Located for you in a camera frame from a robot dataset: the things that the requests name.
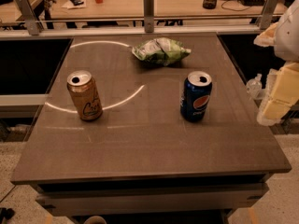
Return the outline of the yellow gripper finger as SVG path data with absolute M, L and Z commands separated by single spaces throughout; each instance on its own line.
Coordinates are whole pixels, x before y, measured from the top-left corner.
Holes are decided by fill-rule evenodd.
M 271 24 L 265 31 L 256 36 L 253 44 L 260 47 L 273 47 L 275 45 L 275 34 L 277 27 L 277 22 Z
M 259 107 L 257 121 L 272 126 L 299 101 L 299 63 L 285 62 L 278 70 L 267 75 L 264 97 Z

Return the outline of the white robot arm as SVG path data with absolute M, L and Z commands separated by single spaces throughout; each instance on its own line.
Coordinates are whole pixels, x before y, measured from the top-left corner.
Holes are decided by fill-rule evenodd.
M 260 47 L 274 47 L 275 55 L 285 61 L 266 79 L 264 97 L 257 121 L 264 126 L 278 123 L 299 101 L 299 0 L 254 39 Z

